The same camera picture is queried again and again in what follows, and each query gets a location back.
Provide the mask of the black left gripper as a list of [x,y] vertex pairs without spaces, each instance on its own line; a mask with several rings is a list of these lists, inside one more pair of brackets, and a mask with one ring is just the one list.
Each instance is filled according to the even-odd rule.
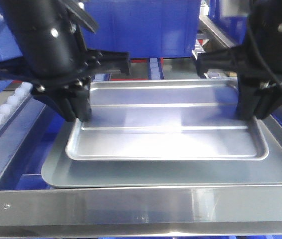
[[[0,81],[20,80],[33,84],[33,97],[51,107],[67,122],[78,118],[87,122],[91,118],[89,101],[90,91],[87,86],[77,86],[79,80],[87,84],[87,78],[96,74],[130,73],[130,54],[99,49],[87,49],[80,55],[80,63],[75,67],[52,69],[40,75],[35,73],[23,56],[0,61]],[[57,89],[70,86],[67,98]]]

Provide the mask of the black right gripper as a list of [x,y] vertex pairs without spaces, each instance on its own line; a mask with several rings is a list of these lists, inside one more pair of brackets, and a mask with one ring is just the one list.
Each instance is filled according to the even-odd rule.
[[253,115],[263,120],[282,105],[282,73],[275,73],[274,79],[257,56],[243,46],[199,53],[195,65],[198,75],[202,77],[210,69],[237,73],[236,114],[239,120],[249,120]]

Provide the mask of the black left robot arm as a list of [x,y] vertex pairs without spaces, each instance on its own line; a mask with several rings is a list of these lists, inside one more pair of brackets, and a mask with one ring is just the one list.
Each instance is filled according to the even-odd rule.
[[95,75],[130,72],[127,52],[86,47],[81,28],[99,27],[73,0],[0,0],[0,13],[22,53],[0,61],[0,81],[31,83],[33,97],[68,122],[90,120]]

